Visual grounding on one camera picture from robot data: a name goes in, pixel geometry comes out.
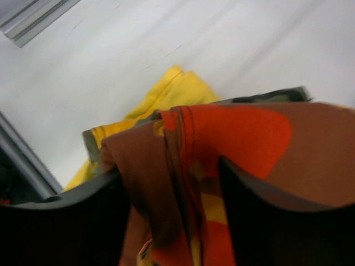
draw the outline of folded fabric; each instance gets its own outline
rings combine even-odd
[[[327,104],[181,106],[105,139],[101,156],[149,223],[140,265],[234,265],[218,158],[291,195],[344,206],[355,201],[354,134],[355,112]]]
[[[129,129],[137,123],[141,124],[147,117],[154,118],[155,110],[167,110],[177,105],[208,104],[217,100],[219,97],[194,72],[184,73],[179,66],[170,68],[123,121],[83,132],[89,160],[85,161],[64,190],[69,190],[102,172],[99,150],[103,138]]]

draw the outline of yellow fabric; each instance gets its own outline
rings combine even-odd
[[[194,72],[189,71],[184,74],[179,66],[174,66],[149,90],[144,100],[127,114],[123,121],[95,127],[92,129],[92,134],[100,149],[102,139],[133,127],[138,120],[147,118],[155,110],[168,110],[178,105],[208,104],[218,100],[219,97]],[[87,160],[64,191],[92,177],[92,166]]]

